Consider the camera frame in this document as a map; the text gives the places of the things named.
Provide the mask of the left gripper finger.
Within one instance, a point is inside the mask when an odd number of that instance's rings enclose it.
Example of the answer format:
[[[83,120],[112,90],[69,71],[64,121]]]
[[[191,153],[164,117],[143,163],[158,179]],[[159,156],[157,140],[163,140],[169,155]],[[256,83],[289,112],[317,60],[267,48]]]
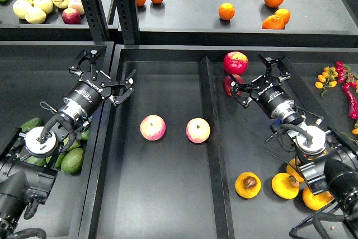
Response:
[[[83,74],[83,71],[81,71],[81,64],[87,60],[90,62],[90,74],[91,79],[93,81],[97,80],[97,67],[96,67],[96,60],[99,58],[99,56],[106,50],[104,46],[100,47],[99,50],[83,50],[81,51],[75,59],[72,61],[72,63],[69,66],[69,72],[71,74],[76,74],[79,77]]]
[[[100,83],[100,88],[102,89],[100,93],[101,98],[104,100],[109,99],[115,106],[122,104],[134,92],[134,87],[133,87],[134,74],[136,74],[136,69],[133,69],[124,80],[101,82]],[[114,89],[116,88],[123,89],[122,94],[115,95]]]

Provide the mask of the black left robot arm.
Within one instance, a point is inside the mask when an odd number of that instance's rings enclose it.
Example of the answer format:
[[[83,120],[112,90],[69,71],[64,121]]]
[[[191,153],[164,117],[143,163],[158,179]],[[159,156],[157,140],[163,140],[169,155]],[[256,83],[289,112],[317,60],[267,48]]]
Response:
[[[121,81],[97,69],[99,50],[83,50],[69,65],[78,81],[55,109],[43,103],[53,116],[44,126],[29,131],[14,128],[1,146],[1,238],[46,238],[41,228],[16,231],[21,217],[32,218],[45,204],[57,177],[55,163],[60,154],[89,129],[91,116],[105,100],[122,104],[134,91],[134,71]]]

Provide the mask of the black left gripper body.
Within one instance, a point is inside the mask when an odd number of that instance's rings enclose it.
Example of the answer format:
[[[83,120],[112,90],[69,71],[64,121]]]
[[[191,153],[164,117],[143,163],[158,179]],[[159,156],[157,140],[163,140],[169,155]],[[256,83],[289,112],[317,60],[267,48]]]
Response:
[[[79,105],[83,116],[91,116],[102,102],[111,96],[111,88],[102,86],[111,78],[103,71],[97,71],[97,79],[93,80],[91,72],[83,72],[78,81],[64,95],[65,104]]]

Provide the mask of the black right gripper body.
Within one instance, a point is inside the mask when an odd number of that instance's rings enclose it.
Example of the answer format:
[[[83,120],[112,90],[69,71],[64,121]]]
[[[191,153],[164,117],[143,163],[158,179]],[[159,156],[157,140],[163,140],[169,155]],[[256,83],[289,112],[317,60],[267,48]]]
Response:
[[[270,119],[286,119],[292,116],[294,100],[281,84],[279,77],[259,76],[252,81],[255,86],[250,98],[255,101]]]

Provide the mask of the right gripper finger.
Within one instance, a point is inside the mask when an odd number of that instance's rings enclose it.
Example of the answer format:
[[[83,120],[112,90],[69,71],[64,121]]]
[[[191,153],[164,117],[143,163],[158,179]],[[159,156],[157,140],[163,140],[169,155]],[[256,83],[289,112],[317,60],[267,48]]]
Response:
[[[258,54],[258,58],[266,67],[265,74],[257,78],[258,86],[276,86],[280,85],[282,81],[290,78],[290,72],[282,62],[282,59],[272,59],[270,57],[265,58],[262,54]],[[272,75],[273,68],[277,68],[280,71],[278,77]]]
[[[232,80],[231,83],[232,88],[230,89],[230,93],[232,94],[232,97],[234,97],[243,108],[247,108],[250,102],[252,101],[251,92],[254,90],[259,90],[259,86],[256,86],[252,83],[251,84],[239,83],[233,74],[229,74],[229,76]],[[241,96],[238,94],[238,92],[245,92],[248,93],[249,95]]]

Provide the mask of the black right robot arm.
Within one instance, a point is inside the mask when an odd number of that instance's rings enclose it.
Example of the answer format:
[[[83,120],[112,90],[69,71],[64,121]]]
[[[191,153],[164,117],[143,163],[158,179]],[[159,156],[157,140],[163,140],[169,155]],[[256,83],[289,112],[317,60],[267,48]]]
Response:
[[[314,196],[329,192],[333,199],[291,229],[289,236],[313,226],[320,238],[329,238],[323,222],[342,223],[348,238],[357,238],[357,148],[333,127],[321,129],[323,117],[313,125],[305,122],[308,111],[295,104],[283,85],[290,72],[280,58],[258,55],[265,74],[250,84],[240,83],[232,73],[231,94],[243,106],[256,102],[274,123],[270,128],[281,138],[288,135],[295,153],[291,167],[304,179]]]

